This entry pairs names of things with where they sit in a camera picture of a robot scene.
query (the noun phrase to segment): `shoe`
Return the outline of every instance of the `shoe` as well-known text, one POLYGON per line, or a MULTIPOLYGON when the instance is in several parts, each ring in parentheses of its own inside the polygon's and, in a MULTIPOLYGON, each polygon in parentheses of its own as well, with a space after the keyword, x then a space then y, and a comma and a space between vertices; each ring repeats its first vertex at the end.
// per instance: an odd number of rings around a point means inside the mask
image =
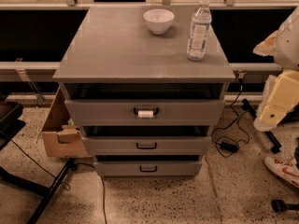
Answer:
POLYGON ((266 157, 263 161, 270 171, 299 188, 299 169, 296 166, 296 159, 282 161, 273 157, 266 157))

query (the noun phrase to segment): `bowl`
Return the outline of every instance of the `bowl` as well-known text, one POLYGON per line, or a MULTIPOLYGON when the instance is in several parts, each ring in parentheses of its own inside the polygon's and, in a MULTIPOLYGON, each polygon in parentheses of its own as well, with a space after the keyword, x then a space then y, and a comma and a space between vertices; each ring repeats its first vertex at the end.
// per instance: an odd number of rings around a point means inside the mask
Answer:
POLYGON ((143 17, 154 34, 163 34, 172 25, 175 15, 165 9, 152 9, 145 12, 143 17))

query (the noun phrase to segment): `cardboard box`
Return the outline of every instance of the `cardboard box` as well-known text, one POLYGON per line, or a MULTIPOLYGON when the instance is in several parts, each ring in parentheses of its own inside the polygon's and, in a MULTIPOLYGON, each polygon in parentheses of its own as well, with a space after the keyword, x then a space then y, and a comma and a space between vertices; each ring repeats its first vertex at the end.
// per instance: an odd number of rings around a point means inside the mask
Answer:
POLYGON ((68 125, 69 113, 64 104, 64 95, 59 89, 42 129, 42 137, 48 157, 89 157, 82 143, 78 126, 68 125))

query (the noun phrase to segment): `concrete floor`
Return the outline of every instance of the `concrete floor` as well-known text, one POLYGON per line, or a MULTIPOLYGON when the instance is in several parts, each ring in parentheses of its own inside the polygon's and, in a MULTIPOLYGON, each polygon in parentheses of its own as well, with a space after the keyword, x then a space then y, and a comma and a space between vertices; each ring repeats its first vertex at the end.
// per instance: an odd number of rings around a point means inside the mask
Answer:
MULTIPOLYGON (((33 159, 57 175, 66 160, 46 156, 39 133, 48 115, 47 107, 25 107, 21 119, 26 126, 13 139, 33 159)), ((219 127, 235 118, 225 107, 219 127)), ((246 113, 239 122, 249 133, 249 143, 230 158, 223 158, 210 145, 203 166, 195 178, 106 178, 107 223, 298 223, 299 212, 275 213, 272 199, 299 203, 299 189, 270 173, 263 157, 271 155, 272 143, 254 130, 252 117, 246 113)), ((285 124, 273 133, 282 144, 276 156, 289 158, 297 145, 298 123, 285 124)), ((215 133, 235 140, 246 139, 237 125, 215 133)), ((76 162, 93 164, 92 158, 76 162)), ((23 155, 13 143, 0 152, 0 165, 8 172, 49 186, 52 177, 23 155)), ((103 186, 89 166, 79 165, 65 180, 70 190, 59 187, 37 223, 104 223, 103 186)), ((22 224, 30 218, 41 197, 14 189, 0 182, 0 224, 22 224)))

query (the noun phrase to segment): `plastic bottle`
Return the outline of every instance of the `plastic bottle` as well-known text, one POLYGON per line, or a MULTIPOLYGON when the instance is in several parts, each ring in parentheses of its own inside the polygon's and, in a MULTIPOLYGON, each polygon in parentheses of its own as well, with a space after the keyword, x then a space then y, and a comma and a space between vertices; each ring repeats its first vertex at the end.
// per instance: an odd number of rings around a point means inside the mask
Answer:
POLYGON ((208 7, 209 1, 199 0, 199 8, 192 15, 187 46, 187 57, 192 61, 200 61, 205 55, 208 30, 212 22, 211 12, 208 7))

